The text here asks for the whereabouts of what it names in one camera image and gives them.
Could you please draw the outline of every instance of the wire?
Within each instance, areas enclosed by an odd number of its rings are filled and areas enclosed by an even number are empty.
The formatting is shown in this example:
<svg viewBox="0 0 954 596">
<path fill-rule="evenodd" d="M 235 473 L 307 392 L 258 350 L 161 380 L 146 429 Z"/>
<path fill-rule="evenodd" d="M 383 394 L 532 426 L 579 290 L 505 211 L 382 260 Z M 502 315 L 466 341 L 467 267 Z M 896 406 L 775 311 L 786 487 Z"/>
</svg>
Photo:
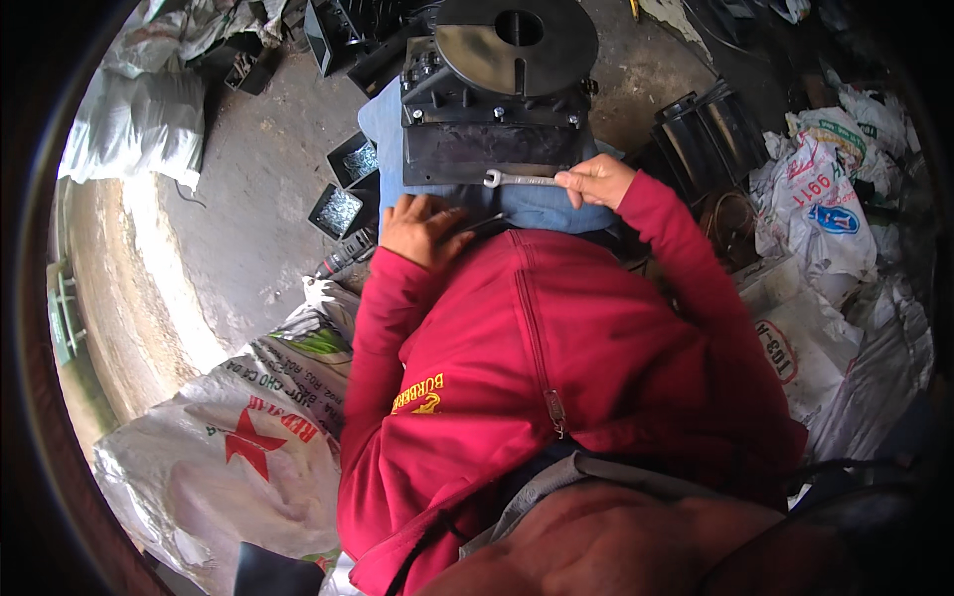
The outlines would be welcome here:
<svg viewBox="0 0 954 596">
<path fill-rule="evenodd" d="M 887 467 L 910 472 L 920 463 L 921 461 L 919 458 L 905 456 L 897 456 L 894 458 L 878 458 L 876 460 L 828 460 L 799 468 L 792 474 L 789 474 L 787 477 L 785 477 L 784 480 L 787 483 L 799 481 L 804 482 L 806 479 L 811 478 L 820 472 L 825 472 L 832 469 L 844 469 L 848 467 L 858 469 Z"/>
<path fill-rule="evenodd" d="M 435 2 L 431 2 L 430 4 L 425 4 L 425 5 L 422 6 L 422 7 L 418 7 L 418 8 L 416 8 L 416 9 L 412 10 L 411 12 L 409 12 L 409 13 L 407 14 L 407 16 L 408 16 L 408 17 L 417 16 L 418 14 L 421 14 L 421 13 L 424 12 L 425 10 L 430 10 L 430 9 L 439 8 L 443 3 L 444 3 L 444 0 L 437 0 L 437 1 L 435 1 Z"/>
<path fill-rule="evenodd" d="M 711 29 L 709 29 L 708 27 L 706 27 L 706 24 L 702 21 L 702 19 L 699 18 L 699 15 L 695 13 L 695 10 L 693 10 L 693 7 L 691 7 L 691 6 L 689 6 L 688 4 L 686 4 L 686 0 L 681 0 L 681 2 L 682 2 L 682 6 L 683 6 L 686 10 L 689 11 L 689 14 L 691 14 L 692 16 L 695 17 L 695 20 L 696 20 L 696 21 L 698 22 L 698 24 L 702 27 L 702 29 L 705 30 L 707 33 L 709 33 L 709 34 L 713 37 L 713 39 L 714 39 L 715 41 L 719 42 L 720 44 L 722 44 L 723 46 L 725 46 L 725 47 L 727 47 L 727 48 L 732 48 L 732 49 L 735 50 L 735 51 L 741 51 L 742 53 L 744 53 L 744 54 L 746 54 L 746 55 L 752 56 L 752 57 L 755 58 L 756 60 L 761 60 L 762 62 L 768 62 L 768 63 L 770 63 L 770 64 L 772 63 L 772 61 L 769 60 L 768 58 L 765 58 L 765 57 L 763 57 L 763 56 L 760 56 L 760 55 L 758 55 L 757 53 L 752 53 L 752 52 L 750 52 L 750 51 L 748 51 L 748 50 L 744 50 L 743 48 L 740 48 L 740 47 L 737 46 L 736 44 L 730 43 L 730 42 L 728 42 L 728 41 L 722 39 L 721 37 L 719 37 L 719 36 L 716 35 L 715 33 L 713 33 Z"/>
<path fill-rule="evenodd" d="M 692 44 L 691 42 L 687 41 L 686 38 L 683 37 L 681 34 L 676 34 L 676 33 L 673 31 L 673 28 L 672 28 L 672 27 L 666 27 L 666 25 L 665 25 L 664 23 L 661 23 L 659 28 L 662 29 L 662 31 L 663 31 L 664 33 L 666 33 L 667 35 L 669 35 L 670 38 L 672 38 L 673 40 L 675 40 L 676 42 L 678 42 L 679 45 L 681 45 L 683 48 L 685 48 L 686 50 L 688 50 L 688 51 L 689 51 L 689 54 L 690 54 L 693 58 L 695 58 L 695 59 L 698 61 L 699 64 L 701 64 L 703 67 L 705 67 L 705 69 L 706 69 L 707 71 L 709 71 L 709 72 L 712 74 L 712 76 L 714 76 L 716 79 L 719 78 L 719 73 L 716 72 L 716 69 L 714 69 L 711 64 L 709 64 L 709 61 L 706 60 L 706 59 L 704 59 L 704 58 L 702 58 L 702 57 L 700 57 L 699 54 L 697 53 L 697 52 L 698 52 L 698 45 Z"/>
<path fill-rule="evenodd" d="M 194 199 L 194 198 L 189 198 L 188 196 L 184 195 L 184 194 L 182 193 L 182 189 L 179 188 L 178 180 L 176 180 L 176 179 L 173 178 L 173 182 L 175 182 L 175 184 L 176 184 L 176 192 L 179 193 L 179 198 L 181 198 L 181 199 L 184 200 L 184 201 L 189 201 L 190 203 L 198 203 L 199 205 L 202 206 L 202 209 L 208 209 L 208 207 L 206 207 L 206 206 L 205 206 L 205 203 L 203 203 L 202 201 L 200 201 L 200 200 L 198 200 L 198 199 Z"/>
</svg>

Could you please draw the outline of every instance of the open-end wrench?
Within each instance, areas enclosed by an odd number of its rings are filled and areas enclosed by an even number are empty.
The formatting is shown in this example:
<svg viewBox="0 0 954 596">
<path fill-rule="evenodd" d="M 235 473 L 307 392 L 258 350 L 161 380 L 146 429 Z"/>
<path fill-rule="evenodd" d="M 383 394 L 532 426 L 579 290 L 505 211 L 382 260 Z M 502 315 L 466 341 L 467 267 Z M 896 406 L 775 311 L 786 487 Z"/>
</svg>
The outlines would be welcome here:
<svg viewBox="0 0 954 596">
<path fill-rule="evenodd" d="M 543 175 L 510 175 L 500 170 L 487 170 L 484 186 L 497 188 L 501 184 L 528 184 L 530 186 L 560 186 L 553 178 Z"/>
</svg>

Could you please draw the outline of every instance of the scrap pile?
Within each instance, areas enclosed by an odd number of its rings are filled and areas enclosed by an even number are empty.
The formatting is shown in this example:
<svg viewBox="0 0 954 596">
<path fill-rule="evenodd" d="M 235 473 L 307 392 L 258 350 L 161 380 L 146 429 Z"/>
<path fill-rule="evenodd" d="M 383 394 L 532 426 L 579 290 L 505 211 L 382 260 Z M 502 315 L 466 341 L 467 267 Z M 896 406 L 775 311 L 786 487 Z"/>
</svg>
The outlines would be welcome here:
<svg viewBox="0 0 954 596">
<path fill-rule="evenodd" d="M 936 232 L 901 102 L 827 79 L 839 107 L 789 113 L 787 138 L 764 135 L 772 159 L 749 191 L 765 259 L 736 275 L 790 413 L 809 429 L 806 457 L 863 460 L 931 377 L 932 263 L 917 253 Z"/>
</svg>

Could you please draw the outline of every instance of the black metal machine part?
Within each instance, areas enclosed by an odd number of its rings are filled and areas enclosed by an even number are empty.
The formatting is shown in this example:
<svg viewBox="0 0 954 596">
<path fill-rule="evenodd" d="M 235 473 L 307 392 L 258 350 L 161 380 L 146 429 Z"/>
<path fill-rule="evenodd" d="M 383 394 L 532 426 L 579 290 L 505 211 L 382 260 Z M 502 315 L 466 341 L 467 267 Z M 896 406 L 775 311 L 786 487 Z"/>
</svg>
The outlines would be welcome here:
<svg viewBox="0 0 954 596">
<path fill-rule="evenodd" d="M 400 31 L 387 38 L 379 48 L 348 71 L 348 78 L 372 99 L 384 89 L 391 79 L 401 72 L 401 59 L 411 37 L 427 35 L 428 28 L 424 18 L 418 17 Z"/>
<path fill-rule="evenodd" d="M 330 6 L 327 2 L 321 3 L 323 7 Z M 325 20 L 328 18 L 327 11 L 323 10 L 321 15 L 312 0 L 305 4 L 304 16 L 304 35 L 311 46 L 311 51 L 315 54 L 315 60 L 318 62 L 318 71 L 321 76 L 327 76 L 331 71 L 331 61 L 335 57 L 335 42 L 332 33 L 333 27 L 329 27 Z"/>
<path fill-rule="evenodd" d="M 599 43 L 574 0 L 445 0 L 401 72 L 404 184 L 553 175 L 582 158 Z"/>
<path fill-rule="evenodd" d="M 645 158 L 662 153 L 672 172 L 656 175 L 674 181 L 690 205 L 735 187 L 769 159 L 761 128 L 722 79 L 701 96 L 690 92 L 680 97 L 657 112 L 655 120 L 650 132 L 655 147 L 648 148 Z"/>
</svg>

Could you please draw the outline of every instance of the metal tool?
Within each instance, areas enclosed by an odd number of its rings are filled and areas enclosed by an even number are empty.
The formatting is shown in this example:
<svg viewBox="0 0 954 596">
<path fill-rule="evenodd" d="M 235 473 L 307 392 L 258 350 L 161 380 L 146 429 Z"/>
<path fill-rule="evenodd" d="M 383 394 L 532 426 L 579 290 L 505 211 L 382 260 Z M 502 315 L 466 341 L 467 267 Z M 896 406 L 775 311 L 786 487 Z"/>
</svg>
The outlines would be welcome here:
<svg viewBox="0 0 954 596">
<path fill-rule="evenodd" d="M 474 233 L 478 233 L 481 228 L 484 228 L 485 226 L 490 225 L 490 224 L 493 223 L 494 221 L 500 221 L 500 220 L 503 219 L 503 218 L 504 218 L 504 214 L 503 214 L 503 213 L 499 213 L 499 214 L 497 214 L 496 216 L 488 217 L 487 219 L 484 219 L 483 221 L 478 221 L 477 223 L 475 223 L 475 224 L 473 224 L 473 225 L 467 226 L 466 228 L 464 228 L 463 230 L 461 230 L 460 232 L 458 232 L 458 234 L 463 233 L 463 232 L 474 232 Z"/>
<path fill-rule="evenodd" d="M 560 186 L 553 178 L 544 175 L 510 175 L 500 170 L 487 170 L 484 186 L 497 188 L 501 184 L 527 184 L 529 186 Z"/>
<path fill-rule="evenodd" d="M 352 263 L 360 263 L 371 258 L 378 243 L 377 230 L 361 228 L 342 242 L 331 255 L 321 262 L 315 279 L 328 279 Z"/>
</svg>

